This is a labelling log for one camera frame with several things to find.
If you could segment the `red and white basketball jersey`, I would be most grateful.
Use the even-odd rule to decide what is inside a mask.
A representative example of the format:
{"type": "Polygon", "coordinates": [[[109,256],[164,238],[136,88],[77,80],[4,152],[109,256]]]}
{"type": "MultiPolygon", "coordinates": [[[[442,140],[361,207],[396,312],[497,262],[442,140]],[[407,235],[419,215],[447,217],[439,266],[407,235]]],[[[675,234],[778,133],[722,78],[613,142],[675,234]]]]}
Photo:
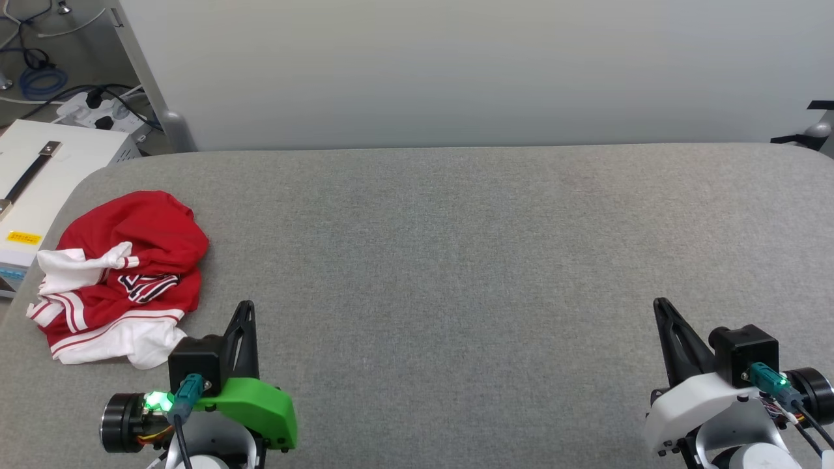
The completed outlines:
{"type": "Polygon", "coordinates": [[[26,315],[65,365],[126,358],[164,364],[199,307],[209,239],[194,213],[164,191],[135,191],[72,222],[36,256],[44,279],[26,315]]]}

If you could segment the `white partition panel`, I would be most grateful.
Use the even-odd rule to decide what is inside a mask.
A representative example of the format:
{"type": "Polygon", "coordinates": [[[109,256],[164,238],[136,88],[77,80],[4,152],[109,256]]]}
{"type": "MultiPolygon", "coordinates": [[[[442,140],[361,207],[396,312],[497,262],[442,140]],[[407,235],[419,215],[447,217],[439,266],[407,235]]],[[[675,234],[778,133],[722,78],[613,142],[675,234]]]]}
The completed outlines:
{"type": "Polygon", "coordinates": [[[107,0],[177,152],[767,142],[834,0],[107,0]]]}

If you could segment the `white power strip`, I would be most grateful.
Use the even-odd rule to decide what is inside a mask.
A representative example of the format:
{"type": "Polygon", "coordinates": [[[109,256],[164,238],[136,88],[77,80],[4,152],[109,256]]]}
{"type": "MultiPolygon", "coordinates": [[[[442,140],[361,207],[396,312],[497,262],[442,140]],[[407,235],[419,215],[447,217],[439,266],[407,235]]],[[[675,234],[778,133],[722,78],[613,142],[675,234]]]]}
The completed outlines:
{"type": "Polygon", "coordinates": [[[146,140],[154,128],[128,109],[112,93],[96,89],[69,98],[56,111],[57,124],[107,130],[130,135],[135,143],[146,140]]]}

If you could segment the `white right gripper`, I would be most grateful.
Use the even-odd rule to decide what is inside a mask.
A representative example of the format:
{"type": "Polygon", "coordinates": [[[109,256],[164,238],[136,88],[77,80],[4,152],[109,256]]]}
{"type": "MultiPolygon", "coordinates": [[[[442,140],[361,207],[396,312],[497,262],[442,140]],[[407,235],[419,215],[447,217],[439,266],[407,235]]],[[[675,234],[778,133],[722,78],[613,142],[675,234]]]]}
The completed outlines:
{"type": "Polygon", "coordinates": [[[715,371],[715,356],[667,298],[653,303],[670,391],[644,419],[644,445],[657,453],[696,431],[695,452],[769,444],[789,452],[756,387],[736,388],[715,371]]]}

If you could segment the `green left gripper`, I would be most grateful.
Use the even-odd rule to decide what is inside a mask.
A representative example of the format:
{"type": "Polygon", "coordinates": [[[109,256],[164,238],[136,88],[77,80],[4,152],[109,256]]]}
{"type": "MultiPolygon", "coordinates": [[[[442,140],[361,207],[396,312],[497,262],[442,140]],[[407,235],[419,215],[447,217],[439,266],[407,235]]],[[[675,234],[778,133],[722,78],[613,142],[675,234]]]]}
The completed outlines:
{"type": "Polygon", "coordinates": [[[259,380],[254,303],[241,301],[223,335],[220,364],[226,380],[216,397],[202,397],[197,412],[220,412],[269,440],[271,450],[291,451],[298,443],[298,423],[290,395],[259,380]]]}

